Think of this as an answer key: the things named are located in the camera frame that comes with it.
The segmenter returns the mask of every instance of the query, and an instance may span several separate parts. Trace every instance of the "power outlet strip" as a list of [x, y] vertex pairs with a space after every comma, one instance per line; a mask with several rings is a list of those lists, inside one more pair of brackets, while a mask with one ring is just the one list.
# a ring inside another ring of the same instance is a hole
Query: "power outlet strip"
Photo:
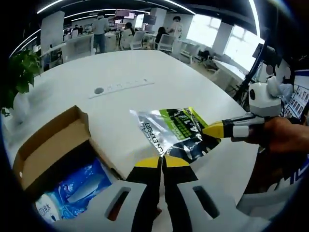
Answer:
[[147, 86], [154, 84], [153, 81], [150, 81], [146, 78], [135, 81], [127, 81], [125, 83], [112, 84], [107, 86], [101, 86], [94, 88], [93, 92], [90, 94], [89, 98], [96, 98], [102, 95], [119, 92], [125, 89], [136, 88], [141, 86]]

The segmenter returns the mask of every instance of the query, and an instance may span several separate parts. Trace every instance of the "potted plant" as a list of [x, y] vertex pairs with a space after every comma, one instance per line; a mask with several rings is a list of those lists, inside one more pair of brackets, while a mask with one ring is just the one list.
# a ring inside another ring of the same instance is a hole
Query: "potted plant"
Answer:
[[41, 60], [31, 50], [22, 51], [9, 58], [7, 75], [0, 87], [0, 108], [4, 116], [12, 114], [19, 123], [25, 120], [29, 101], [25, 93], [34, 77], [40, 74]]

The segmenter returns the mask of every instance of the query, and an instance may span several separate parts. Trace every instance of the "white vase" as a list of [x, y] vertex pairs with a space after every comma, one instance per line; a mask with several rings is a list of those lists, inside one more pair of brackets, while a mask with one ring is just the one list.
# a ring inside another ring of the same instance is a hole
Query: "white vase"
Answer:
[[22, 123], [25, 121], [29, 111], [30, 104], [26, 94], [17, 93], [13, 102], [13, 109], [9, 109], [14, 121], [16, 123]]

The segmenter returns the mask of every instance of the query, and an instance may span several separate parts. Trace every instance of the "white shirt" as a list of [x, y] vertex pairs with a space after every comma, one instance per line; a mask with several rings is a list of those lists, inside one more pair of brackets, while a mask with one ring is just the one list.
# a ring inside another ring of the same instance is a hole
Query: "white shirt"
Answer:
[[96, 19], [93, 24], [93, 33], [95, 35], [104, 34], [106, 30], [109, 28], [109, 23], [107, 18]]
[[181, 22], [174, 21], [170, 26], [170, 29], [174, 29], [174, 32], [170, 33], [169, 35], [175, 37], [176, 39], [179, 39], [182, 34], [183, 24]]
[[124, 48], [130, 48], [130, 43], [133, 40], [133, 34], [130, 29], [126, 29], [122, 32], [121, 35], [121, 46]]

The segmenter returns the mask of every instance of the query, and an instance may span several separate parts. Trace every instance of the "green leaves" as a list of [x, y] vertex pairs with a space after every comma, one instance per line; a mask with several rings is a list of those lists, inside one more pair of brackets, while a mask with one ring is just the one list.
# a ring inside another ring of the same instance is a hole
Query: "green leaves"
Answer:
[[34, 77], [41, 72], [41, 59], [31, 50], [22, 51], [9, 59], [7, 73], [0, 85], [0, 109], [13, 108], [16, 94], [28, 93], [29, 84], [34, 85]]

